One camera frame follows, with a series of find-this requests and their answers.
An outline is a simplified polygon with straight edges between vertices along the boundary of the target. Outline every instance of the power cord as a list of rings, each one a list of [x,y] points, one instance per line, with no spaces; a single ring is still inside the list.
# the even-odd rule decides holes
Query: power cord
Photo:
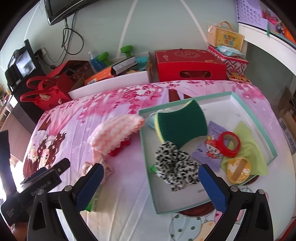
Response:
[[[75,16],[76,16],[76,13],[75,13],[74,16],[73,16],[72,24],[71,24],[71,28],[69,28],[67,18],[65,18],[65,27],[64,27],[64,29],[63,29],[63,40],[62,40],[62,46],[61,46],[61,47],[63,47],[64,49],[63,49],[63,52],[61,53],[61,55],[60,55],[60,57],[59,57],[59,59],[58,59],[57,61],[53,61],[52,58],[49,56],[47,49],[44,48],[44,47],[42,47],[42,48],[46,51],[46,53],[47,53],[47,55],[48,55],[48,58],[49,58],[53,63],[57,63],[57,62],[61,59],[61,57],[63,56],[64,52],[66,52],[65,55],[64,55],[64,57],[63,57],[63,59],[62,59],[62,61],[61,61],[61,63],[60,63],[58,66],[54,66],[54,65],[50,65],[50,64],[48,64],[47,62],[45,62],[45,60],[44,60],[42,54],[41,54],[41,55],[39,54],[40,59],[41,59],[41,60],[42,60],[47,66],[49,66],[51,69],[55,69],[56,67],[59,67],[59,66],[64,62],[64,60],[65,60],[67,54],[69,54],[69,55],[77,55],[77,54],[79,54],[79,53],[83,50],[83,47],[84,47],[84,39],[83,39],[83,37],[82,37],[77,31],[75,31],[75,30],[73,29],[73,27],[74,27],[74,21],[75,21]],[[72,40],[74,33],[76,33],[76,34],[81,38],[81,40],[82,40],[82,47],[81,47],[81,49],[80,49],[77,53],[70,53],[70,52],[68,51],[68,49],[69,49],[70,41]]]

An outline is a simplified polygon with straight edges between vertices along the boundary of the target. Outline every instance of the green dumbbell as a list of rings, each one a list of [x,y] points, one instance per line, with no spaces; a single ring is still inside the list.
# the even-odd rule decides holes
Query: green dumbbell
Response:
[[[111,65],[111,62],[108,59],[108,56],[109,56],[108,52],[104,52],[97,57],[97,60],[103,61],[103,63],[106,64],[106,66],[109,66],[109,65]]]
[[[120,51],[121,51],[122,53],[125,53],[126,57],[129,58],[129,57],[131,57],[131,51],[132,51],[132,49],[133,49],[133,46],[131,46],[131,45],[126,45],[126,46],[123,46],[123,47],[120,49]]]

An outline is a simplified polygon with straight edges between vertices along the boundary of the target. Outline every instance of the red tape roll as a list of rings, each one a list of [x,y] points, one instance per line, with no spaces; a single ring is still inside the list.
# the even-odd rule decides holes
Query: red tape roll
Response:
[[[224,140],[230,140],[234,144],[234,150],[230,150],[227,146],[224,145]],[[240,149],[240,140],[238,136],[230,131],[222,132],[217,140],[217,148],[220,152],[227,157],[235,157]]]

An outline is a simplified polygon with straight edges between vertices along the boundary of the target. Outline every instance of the blue gripper pad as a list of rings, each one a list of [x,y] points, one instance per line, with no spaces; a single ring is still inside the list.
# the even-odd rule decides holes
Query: blue gripper pad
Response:
[[[86,182],[81,187],[80,191],[76,194],[77,211],[80,212],[86,209],[87,205],[89,204],[96,190],[98,189],[101,181],[103,180],[103,177],[104,167],[99,163],[96,163],[84,177],[81,177],[85,178]]]
[[[209,168],[207,164],[199,167],[198,178],[216,210],[225,213],[230,199],[228,185]]]

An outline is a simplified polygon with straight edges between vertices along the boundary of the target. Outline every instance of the bed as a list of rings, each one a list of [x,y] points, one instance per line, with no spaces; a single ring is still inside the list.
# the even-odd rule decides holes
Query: bed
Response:
[[[30,176],[40,167],[50,168],[63,158],[71,167],[61,175],[62,183],[53,191],[73,185],[81,177],[84,162],[92,160],[87,139],[100,124],[114,116],[160,105],[169,101],[233,91],[253,111],[276,147],[278,157],[269,165],[269,175],[243,188],[255,192],[264,189],[277,238],[291,220],[295,206],[295,173],[291,153],[270,104],[252,84],[231,81],[170,81],[137,85],[76,99],[47,111],[39,120],[25,155],[23,174]],[[195,217],[170,213],[157,215],[149,197],[139,133],[131,136],[131,145],[107,160],[114,173],[104,184],[96,212],[81,216],[98,240],[195,240],[202,241],[211,231],[216,210],[198,212]],[[74,240],[66,220],[59,213],[69,240]],[[241,219],[233,228],[234,237]]]

